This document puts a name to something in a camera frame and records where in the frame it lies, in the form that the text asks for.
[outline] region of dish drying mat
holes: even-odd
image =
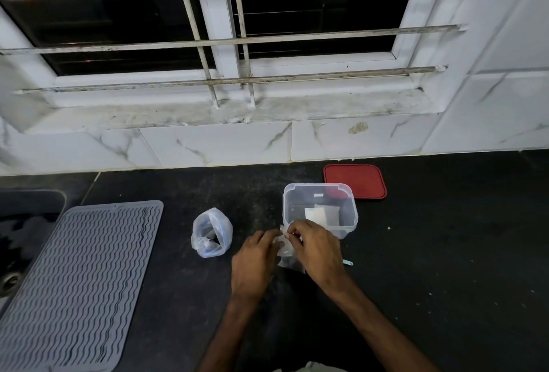
[[[164,205],[86,205],[59,221],[0,319],[0,371],[111,371]]]

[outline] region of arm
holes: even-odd
[[[347,314],[387,371],[438,371],[348,276],[339,240],[331,232],[310,220],[299,220],[290,225],[288,233],[307,273]]]
[[[233,257],[230,300],[197,372],[228,372],[233,368],[244,332],[271,280],[280,242],[279,230],[257,231]]]

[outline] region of forearm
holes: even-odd
[[[196,372],[228,372],[236,356],[257,302],[231,297],[213,340]]]
[[[328,296],[347,314],[388,372],[437,371],[429,359],[392,325],[351,278],[345,276],[341,281],[342,284],[337,289],[327,292]]]

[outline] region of human hand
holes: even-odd
[[[312,280],[328,295],[338,291],[348,278],[339,239],[311,220],[296,220],[290,224],[288,233],[295,255]]]
[[[258,230],[245,240],[232,260],[231,298],[252,303],[262,299],[282,246],[281,242],[273,244],[273,240],[281,234],[280,230]]]

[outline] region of red lid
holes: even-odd
[[[381,171],[374,165],[331,164],[324,167],[324,182],[347,184],[355,198],[382,199],[387,196]]]

